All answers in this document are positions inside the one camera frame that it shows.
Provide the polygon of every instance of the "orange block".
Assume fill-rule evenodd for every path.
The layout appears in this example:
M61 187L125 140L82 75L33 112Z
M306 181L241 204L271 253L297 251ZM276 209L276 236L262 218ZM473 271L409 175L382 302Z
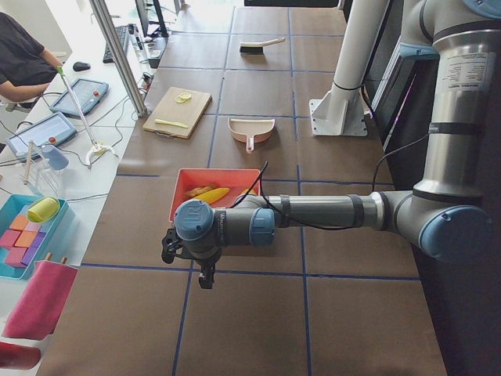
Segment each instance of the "orange block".
M28 224L28 218L26 217L26 215L18 214L9 227L11 230L23 231L24 227L26 227L27 224Z
M35 231L23 231L21 235L17 238L16 247L29 248L33 240L37 237L37 232Z

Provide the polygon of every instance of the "small broom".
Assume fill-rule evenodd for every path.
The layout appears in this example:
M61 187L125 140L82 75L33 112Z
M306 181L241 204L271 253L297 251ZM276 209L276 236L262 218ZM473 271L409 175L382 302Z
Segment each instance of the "small broom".
M282 43L285 38L272 39L266 42L240 42L240 53L250 53L253 55L262 55L264 53L263 47L266 45L276 45Z

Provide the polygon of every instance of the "pink cloth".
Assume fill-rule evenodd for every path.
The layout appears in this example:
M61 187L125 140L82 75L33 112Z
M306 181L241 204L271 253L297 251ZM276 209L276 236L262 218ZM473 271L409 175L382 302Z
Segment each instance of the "pink cloth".
M57 262L36 262L34 274L10 313L2 335L42 340L54 332L77 271Z

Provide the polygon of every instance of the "yellow food toy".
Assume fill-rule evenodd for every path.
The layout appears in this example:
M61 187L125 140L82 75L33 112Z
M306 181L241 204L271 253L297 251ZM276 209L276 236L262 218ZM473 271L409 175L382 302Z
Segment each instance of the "yellow food toy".
M208 192L199 194L195 196L193 199L202 200L207 202L208 204L212 204L217 200L222 199L226 194L228 194L229 188L216 188L214 190L209 190Z

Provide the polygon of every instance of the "dustpan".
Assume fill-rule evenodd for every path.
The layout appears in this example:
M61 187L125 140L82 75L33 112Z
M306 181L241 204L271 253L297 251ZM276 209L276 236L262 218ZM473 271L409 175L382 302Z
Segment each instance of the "dustpan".
M228 119L228 128L234 139L246 144L246 152L252 153L255 143L262 143L272 135L275 119Z

